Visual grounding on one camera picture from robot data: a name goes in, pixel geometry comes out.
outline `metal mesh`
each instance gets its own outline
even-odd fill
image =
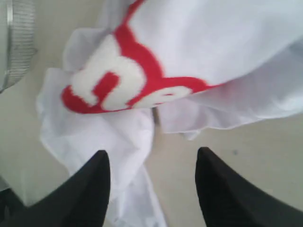
[[[13,23],[6,88],[14,85],[30,68],[34,49],[35,7],[32,0],[12,0]]]

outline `tiled floor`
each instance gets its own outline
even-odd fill
[[[36,0],[39,52],[32,73],[0,96],[0,151],[5,160],[12,160],[0,159],[0,172],[15,188],[21,188],[20,176],[27,179],[23,187],[28,187],[37,198],[63,182],[67,173],[39,142],[35,98],[45,69],[61,66],[62,50],[72,30],[92,26],[101,2]],[[200,146],[209,146],[255,185],[303,210],[302,135],[303,116],[230,131],[205,130],[194,141],[186,141],[178,134],[163,135],[157,127],[147,166],[170,226],[204,226],[194,184],[196,151]],[[44,160],[43,167],[39,167],[40,160]],[[46,181],[49,172],[52,178]]]

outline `white floor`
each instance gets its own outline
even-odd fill
[[[45,69],[61,66],[62,50],[72,30],[93,26],[101,2],[36,0],[39,52],[33,70],[0,96],[0,173],[15,188],[21,188],[21,182],[27,179],[23,187],[30,188],[37,198],[63,182],[67,173],[39,142],[36,95]],[[158,126],[147,166],[169,226],[204,226],[194,184],[196,152],[200,146],[209,146],[256,186],[303,210],[302,135],[303,115],[230,131],[205,130],[194,141],[186,141],[178,134],[164,135]],[[40,166],[40,160],[47,162]],[[50,172],[52,178],[45,181]]]

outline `floor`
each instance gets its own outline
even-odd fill
[[[60,185],[68,175],[39,142],[36,95],[45,69],[61,66],[62,50],[71,32],[94,25],[102,0],[35,1],[38,53],[32,72],[0,96],[0,173],[15,188],[21,188],[26,180],[22,187],[30,188],[38,198]],[[194,184],[196,151],[201,146],[209,146],[262,190],[303,210],[302,135],[303,115],[229,131],[205,130],[194,141],[179,134],[164,135],[157,126],[147,167],[169,226],[204,226]],[[43,168],[39,168],[41,160],[46,163]],[[49,172],[53,175],[52,183],[43,180]],[[44,183],[31,182],[31,178]]]

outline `wire basket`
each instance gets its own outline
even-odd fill
[[[35,7],[33,0],[0,1],[7,6],[6,64],[1,92],[20,81],[30,69],[35,54]]]

